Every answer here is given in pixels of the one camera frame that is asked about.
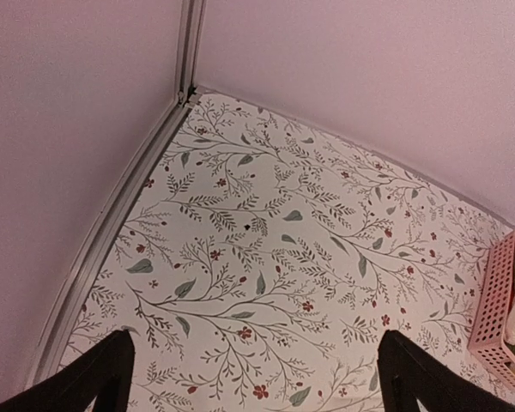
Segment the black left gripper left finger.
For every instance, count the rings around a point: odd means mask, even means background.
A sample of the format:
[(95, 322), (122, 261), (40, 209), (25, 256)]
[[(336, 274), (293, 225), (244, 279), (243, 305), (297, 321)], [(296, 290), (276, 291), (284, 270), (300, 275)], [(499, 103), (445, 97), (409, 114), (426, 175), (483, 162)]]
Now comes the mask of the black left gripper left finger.
[(126, 411), (134, 369), (130, 332), (115, 330), (66, 368), (0, 403), (0, 411)]

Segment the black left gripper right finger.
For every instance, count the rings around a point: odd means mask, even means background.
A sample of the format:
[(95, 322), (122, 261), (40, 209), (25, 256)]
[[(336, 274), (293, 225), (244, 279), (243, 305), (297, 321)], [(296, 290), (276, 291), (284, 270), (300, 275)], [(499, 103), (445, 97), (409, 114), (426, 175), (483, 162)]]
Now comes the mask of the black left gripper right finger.
[(515, 411), (515, 406), (473, 385), (398, 330), (379, 343), (379, 383), (386, 411)]

